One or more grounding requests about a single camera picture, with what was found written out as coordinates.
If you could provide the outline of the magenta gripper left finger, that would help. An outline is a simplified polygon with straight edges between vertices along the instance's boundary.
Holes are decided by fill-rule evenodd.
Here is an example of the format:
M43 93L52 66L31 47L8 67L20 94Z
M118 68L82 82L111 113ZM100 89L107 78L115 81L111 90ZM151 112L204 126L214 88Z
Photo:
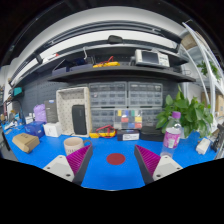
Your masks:
M44 167L44 170L81 185L92 155L93 147L87 145L68 156L58 155Z

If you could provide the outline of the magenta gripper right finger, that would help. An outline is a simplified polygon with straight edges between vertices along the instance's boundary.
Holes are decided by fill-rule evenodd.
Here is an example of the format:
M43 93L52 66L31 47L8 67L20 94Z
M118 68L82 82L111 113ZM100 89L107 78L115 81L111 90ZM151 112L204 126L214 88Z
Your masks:
M139 145L135 146L134 155L145 184L152 183L182 169L182 167L168 155L160 157Z

